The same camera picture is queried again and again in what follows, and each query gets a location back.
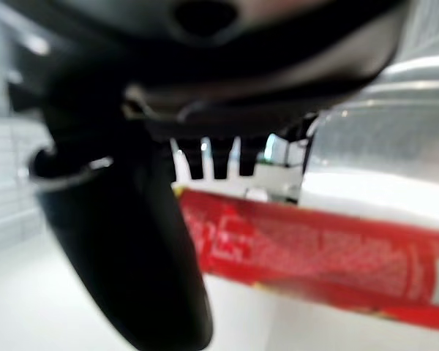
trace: black plastic handle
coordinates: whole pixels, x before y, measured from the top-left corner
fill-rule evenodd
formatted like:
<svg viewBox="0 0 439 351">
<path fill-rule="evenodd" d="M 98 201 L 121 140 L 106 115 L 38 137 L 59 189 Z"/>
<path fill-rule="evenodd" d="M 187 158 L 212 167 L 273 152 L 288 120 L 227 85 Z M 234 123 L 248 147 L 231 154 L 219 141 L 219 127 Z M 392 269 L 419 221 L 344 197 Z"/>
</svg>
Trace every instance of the black plastic handle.
<svg viewBox="0 0 439 351">
<path fill-rule="evenodd" d="M 53 158 L 41 151 L 31 162 L 37 197 L 110 322 L 139 350 L 206 347 L 209 303 L 161 157 L 115 158 L 108 167 L 71 174 Z"/>
</svg>

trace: red packaging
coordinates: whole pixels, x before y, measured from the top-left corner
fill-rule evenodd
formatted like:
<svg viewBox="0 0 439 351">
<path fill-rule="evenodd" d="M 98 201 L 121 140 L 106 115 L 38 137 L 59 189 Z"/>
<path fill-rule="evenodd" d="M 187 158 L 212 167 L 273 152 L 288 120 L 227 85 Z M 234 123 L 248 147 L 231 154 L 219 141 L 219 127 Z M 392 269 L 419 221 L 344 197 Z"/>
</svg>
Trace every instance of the red packaging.
<svg viewBox="0 0 439 351">
<path fill-rule="evenodd" d="M 185 190 L 206 273 L 439 329 L 439 231 Z"/>
</svg>

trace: black device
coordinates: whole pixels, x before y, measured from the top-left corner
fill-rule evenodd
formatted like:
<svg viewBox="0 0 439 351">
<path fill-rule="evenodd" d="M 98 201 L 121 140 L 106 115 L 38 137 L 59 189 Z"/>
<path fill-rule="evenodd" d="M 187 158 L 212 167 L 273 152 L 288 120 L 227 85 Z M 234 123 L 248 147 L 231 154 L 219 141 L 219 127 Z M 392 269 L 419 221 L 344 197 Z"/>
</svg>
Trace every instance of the black device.
<svg viewBox="0 0 439 351">
<path fill-rule="evenodd" d="M 30 162 L 78 275 L 139 350 L 200 350 L 211 334 L 169 141 L 201 178 L 200 138 L 227 176 L 270 133 L 347 99 L 390 62 L 408 0 L 0 0 L 14 111 L 54 141 Z"/>
</svg>

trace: red wrapper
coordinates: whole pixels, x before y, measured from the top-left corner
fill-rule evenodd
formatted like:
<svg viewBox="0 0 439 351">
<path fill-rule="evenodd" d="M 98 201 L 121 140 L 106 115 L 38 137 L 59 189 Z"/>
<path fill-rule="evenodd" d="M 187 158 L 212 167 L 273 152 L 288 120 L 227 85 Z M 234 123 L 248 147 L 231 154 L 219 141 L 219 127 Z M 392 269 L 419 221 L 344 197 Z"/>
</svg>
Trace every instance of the red wrapper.
<svg viewBox="0 0 439 351">
<path fill-rule="evenodd" d="M 439 231 L 185 190 L 201 269 L 439 329 Z"/>
</svg>

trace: white surface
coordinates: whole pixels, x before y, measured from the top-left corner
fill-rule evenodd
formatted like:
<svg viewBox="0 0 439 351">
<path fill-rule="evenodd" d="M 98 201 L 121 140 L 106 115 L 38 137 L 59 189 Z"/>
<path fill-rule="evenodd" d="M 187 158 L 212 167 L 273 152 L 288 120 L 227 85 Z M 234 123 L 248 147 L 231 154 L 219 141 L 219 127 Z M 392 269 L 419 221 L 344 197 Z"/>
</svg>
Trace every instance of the white surface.
<svg viewBox="0 0 439 351">
<path fill-rule="evenodd" d="M 206 277 L 209 351 L 439 351 L 439 332 Z M 0 253 L 0 351 L 130 351 L 49 235 Z"/>
</svg>

